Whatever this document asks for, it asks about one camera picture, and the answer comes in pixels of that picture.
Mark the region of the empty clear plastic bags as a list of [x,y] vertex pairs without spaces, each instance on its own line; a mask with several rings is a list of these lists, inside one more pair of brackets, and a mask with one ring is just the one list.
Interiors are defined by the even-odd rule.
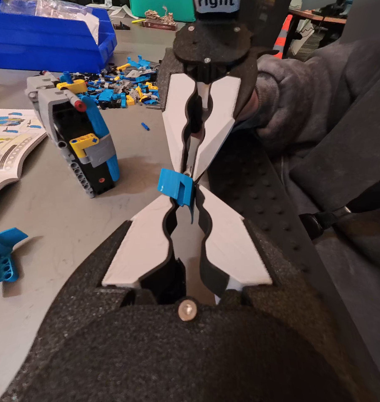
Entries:
[[99,44],[99,18],[93,14],[91,7],[61,0],[2,0],[0,12],[83,21],[96,44]]

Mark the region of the pile of building parts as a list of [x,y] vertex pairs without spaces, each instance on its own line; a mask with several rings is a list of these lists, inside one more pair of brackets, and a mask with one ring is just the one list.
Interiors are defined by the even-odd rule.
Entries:
[[109,63],[100,73],[75,73],[74,77],[84,79],[85,94],[92,98],[98,109],[120,109],[140,104],[159,110],[157,78],[161,62],[138,55],[137,61],[128,57],[123,65]]

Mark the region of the green plastic board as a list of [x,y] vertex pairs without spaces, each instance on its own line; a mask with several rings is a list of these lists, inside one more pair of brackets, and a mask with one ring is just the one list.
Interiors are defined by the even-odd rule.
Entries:
[[167,12],[173,14],[175,22],[194,22],[195,12],[192,0],[130,0],[130,9],[134,16],[145,17],[148,10],[155,11],[161,17]]

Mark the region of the wooden puzzle model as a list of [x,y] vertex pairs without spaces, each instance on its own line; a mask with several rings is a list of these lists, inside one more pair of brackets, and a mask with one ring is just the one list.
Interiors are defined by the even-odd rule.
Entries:
[[142,27],[155,28],[167,31],[176,31],[177,23],[173,18],[173,13],[168,12],[165,8],[165,14],[160,16],[155,10],[147,10],[145,12],[145,20],[140,22]]

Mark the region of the blue storage bin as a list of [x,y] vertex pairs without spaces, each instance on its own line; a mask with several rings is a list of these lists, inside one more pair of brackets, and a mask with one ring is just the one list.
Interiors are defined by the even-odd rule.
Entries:
[[106,10],[99,18],[97,45],[85,22],[0,12],[0,68],[99,73],[117,39]]

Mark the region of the wooden side table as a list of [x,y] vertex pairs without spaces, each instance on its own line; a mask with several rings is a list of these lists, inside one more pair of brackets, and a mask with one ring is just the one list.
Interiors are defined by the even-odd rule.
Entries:
[[318,23],[332,23],[332,24],[341,24],[345,25],[347,22],[346,18],[338,18],[338,17],[324,17],[321,15],[314,14],[311,10],[288,10],[288,13],[298,19],[308,19],[310,21],[315,21]]

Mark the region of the person's right hand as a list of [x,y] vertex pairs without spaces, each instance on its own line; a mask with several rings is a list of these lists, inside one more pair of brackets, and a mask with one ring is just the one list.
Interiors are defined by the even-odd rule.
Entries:
[[256,89],[253,89],[250,99],[239,113],[238,117],[235,120],[235,123],[241,123],[250,119],[257,112],[258,108],[259,108],[258,95]]

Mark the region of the grey desk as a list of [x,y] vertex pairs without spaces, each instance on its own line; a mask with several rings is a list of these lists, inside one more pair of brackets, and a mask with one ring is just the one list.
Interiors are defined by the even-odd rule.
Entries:
[[24,161],[21,179],[0,191],[0,232],[16,227],[28,235],[13,254],[19,280],[0,285],[0,396],[66,280],[125,220],[160,195],[160,171],[172,168],[160,110],[135,105],[102,115],[121,170],[115,188],[89,198],[46,138]]

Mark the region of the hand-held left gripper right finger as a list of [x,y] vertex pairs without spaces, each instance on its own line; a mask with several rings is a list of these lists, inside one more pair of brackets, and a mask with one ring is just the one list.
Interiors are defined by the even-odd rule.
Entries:
[[203,185],[196,186],[203,231],[200,278],[219,304],[227,290],[273,286],[271,266],[244,218]]

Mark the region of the grey blue toy robot build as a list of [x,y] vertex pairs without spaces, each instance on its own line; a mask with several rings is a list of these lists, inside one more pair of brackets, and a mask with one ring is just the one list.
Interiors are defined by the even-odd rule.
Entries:
[[94,198],[120,179],[116,149],[84,76],[43,71],[27,78],[26,96],[72,173]]

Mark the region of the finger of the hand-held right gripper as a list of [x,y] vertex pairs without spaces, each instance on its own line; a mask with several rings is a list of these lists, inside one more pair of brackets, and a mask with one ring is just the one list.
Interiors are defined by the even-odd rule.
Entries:
[[197,85],[190,76],[171,74],[162,117],[173,170],[178,173],[183,173],[186,168],[186,144],[197,97]]
[[204,123],[204,138],[197,148],[193,181],[199,181],[234,126],[234,111],[241,79],[225,76],[210,86],[212,112]]

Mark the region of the orange traffic cone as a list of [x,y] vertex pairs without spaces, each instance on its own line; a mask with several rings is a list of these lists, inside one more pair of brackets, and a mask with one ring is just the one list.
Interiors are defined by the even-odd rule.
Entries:
[[292,17],[293,16],[291,14],[287,15],[287,17],[284,20],[284,23],[282,25],[282,29],[278,35],[278,38],[276,39],[275,44],[273,46],[273,50],[277,52],[274,55],[274,57],[276,57],[278,59],[283,58],[284,46],[286,43],[286,38],[287,38],[288,30],[290,27],[290,23],[292,21]]

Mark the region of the blue curved panel piece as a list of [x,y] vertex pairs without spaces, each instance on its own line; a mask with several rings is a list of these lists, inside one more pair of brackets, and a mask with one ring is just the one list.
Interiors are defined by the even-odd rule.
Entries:
[[28,235],[17,228],[0,232],[0,283],[13,283],[19,278],[12,252],[16,244],[27,238]]
[[195,183],[190,176],[162,168],[157,189],[175,200],[180,207],[187,206],[191,214],[191,224],[193,224]]

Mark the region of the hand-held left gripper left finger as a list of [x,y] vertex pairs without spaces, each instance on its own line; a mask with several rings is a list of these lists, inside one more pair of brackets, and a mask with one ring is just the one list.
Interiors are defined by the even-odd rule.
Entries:
[[105,276],[104,288],[146,289],[156,299],[186,295],[186,269],[173,250],[178,205],[160,195],[125,222],[127,232]]

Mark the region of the instruction booklet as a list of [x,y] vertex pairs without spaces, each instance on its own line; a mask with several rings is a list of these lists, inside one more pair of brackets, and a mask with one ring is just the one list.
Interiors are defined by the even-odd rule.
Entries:
[[33,109],[0,108],[0,190],[20,180],[26,157],[46,135]]

